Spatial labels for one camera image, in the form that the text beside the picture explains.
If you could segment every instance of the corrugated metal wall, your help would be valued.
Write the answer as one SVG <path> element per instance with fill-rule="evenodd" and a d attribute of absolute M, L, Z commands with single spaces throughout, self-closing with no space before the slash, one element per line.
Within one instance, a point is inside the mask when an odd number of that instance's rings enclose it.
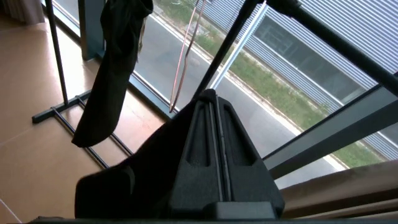
<path fill-rule="evenodd" d="M 228 31 L 243 2 L 244 0 L 212 0 L 206 6 L 204 13 L 212 22 L 224 31 Z M 302 3 L 304 9 L 346 37 L 388 71 L 394 73 L 398 70 L 398 1 L 302 0 Z M 243 35 L 259 8 L 260 6 L 257 6 L 238 38 Z M 368 90 L 377 84 L 295 20 L 280 15 L 273 9 L 269 9 L 266 16 L 307 44 L 363 88 Z M 328 105 L 331 111 L 343 105 L 255 36 L 248 40 L 246 47 L 319 104 Z M 398 159 L 398 149 L 384 136 L 376 133 L 366 137 L 365 141 L 380 150 L 380 153 L 387 158 Z"/>

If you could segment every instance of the green vegetation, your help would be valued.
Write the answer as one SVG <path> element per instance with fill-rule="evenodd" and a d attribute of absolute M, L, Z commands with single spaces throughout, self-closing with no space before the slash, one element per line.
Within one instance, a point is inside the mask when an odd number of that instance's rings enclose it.
<path fill-rule="evenodd" d="M 188 2 L 182 0 L 179 5 L 164 3 L 162 0 L 157 2 L 157 5 L 164 10 L 174 23 L 180 26 L 189 23 L 192 5 Z M 197 36 L 195 42 L 214 56 L 223 40 L 219 37 L 217 30 L 212 27 L 207 27 L 207 29 L 210 31 L 209 34 Z M 229 70 L 304 130 L 327 116 L 328 105 L 318 105 L 318 108 L 312 106 L 304 94 L 300 94 L 291 87 L 278 82 L 274 74 L 262 69 L 242 52 L 236 57 Z M 334 152 L 333 155 L 349 167 L 364 166 L 382 161 L 378 155 L 357 143 L 350 144 Z"/>

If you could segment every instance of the brown curtain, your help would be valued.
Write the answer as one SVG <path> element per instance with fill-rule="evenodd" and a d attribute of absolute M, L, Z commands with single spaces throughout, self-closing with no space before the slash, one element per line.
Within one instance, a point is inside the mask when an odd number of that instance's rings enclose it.
<path fill-rule="evenodd" d="M 398 161 L 344 170 L 282 189 L 284 218 L 397 217 Z"/>
<path fill-rule="evenodd" d="M 44 22 L 40 0 L 1 0 L 1 3 L 7 15 L 27 25 Z"/>

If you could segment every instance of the wire hanger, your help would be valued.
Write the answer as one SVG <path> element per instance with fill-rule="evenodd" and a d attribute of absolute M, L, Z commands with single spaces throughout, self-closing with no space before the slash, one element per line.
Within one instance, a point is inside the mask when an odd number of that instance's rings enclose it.
<path fill-rule="evenodd" d="M 187 59 L 188 59 L 188 54 L 189 54 L 189 51 L 190 51 L 191 46 L 192 46 L 192 44 L 193 44 L 193 41 L 195 40 L 195 36 L 196 36 L 196 34 L 197 34 L 197 30 L 198 30 L 198 27 L 199 27 L 199 21 L 200 21 L 201 15 L 202 15 L 202 13 L 203 13 L 203 9 L 205 8 L 206 0 L 203 0 L 203 4 L 201 5 L 201 9 L 200 9 L 198 21 L 197 21 L 197 24 L 196 24 L 196 26 L 195 26 L 195 30 L 193 31 L 192 38 L 191 38 L 191 42 L 189 43 L 187 52 L 185 53 L 184 68 L 183 68 L 183 70 L 182 70 L 181 79 L 180 79 L 180 84 L 178 85 L 178 89 L 177 89 L 177 94 L 175 94 L 175 86 L 176 86 L 176 84 L 177 84 L 178 71 L 180 70 L 180 64 L 181 64 L 182 54 L 183 54 L 184 47 L 185 47 L 185 42 L 186 42 L 186 40 L 187 40 L 187 36 L 188 36 L 189 30 L 190 30 L 190 27 L 191 27 L 191 22 L 192 22 L 193 16 L 195 15 L 195 11 L 196 11 L 196 9 L 197 9 L 198 3 L 199 3 L 199 0 L 197 0 L 197 2 L 196 2 L 196 4 L 195 4 L 195 7 L 193 8 L 193 12 L 192 12 L 192 15 L 191 15 L 191 19 L 189 20 L 188 28 L 187 28 L 187 31 L 186 31 L 186 33 L 185 33 L 184 41 L 183 41 L 183 43 L 182 43 L 182 48 L 181 48 L 181 53 L 180 53 L 180 59 L 178 60 L 177 71 L 175 72 L 175 78 L 174 78 L 172 96 L 170 97 L 170 105 L 169 105 L 169 112 L 170 112 L 170 113 L 174 110 L 175 105 L 177 104 L 178 96 L 180 95 L 180 90 L 181 90 L 181 87 L 182 87 L 182 83 L 183 83 L 183 81 L 184 81 L 185 72 L 187 71 Z"/>

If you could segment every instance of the road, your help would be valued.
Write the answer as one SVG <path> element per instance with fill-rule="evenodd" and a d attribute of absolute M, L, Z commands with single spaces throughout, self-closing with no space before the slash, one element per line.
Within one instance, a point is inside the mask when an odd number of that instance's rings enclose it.
<path fill-rule="evenodd" d="M 75 3 L 77 0 L 57 1 L 73 16 L 78 15 Z M 150 17 L 147 20 L 143 45 L 136 72 L 168 98 L 171 95 L 182 42 Z M 195 52 L 190 52 L 187 74 L 177 103 L 178 108 L 183 108 L 190 101 L 208 67 L 208 62 Z M 232 103 L 260 156 L 267 155 L 295 137 L 293 132 L 227 78 L 221 81 L 216 92 Z M 326 160 L 319 159 L 279 178 L 276 183 L 281 189 L 336 171 L 337 169 Z"/>

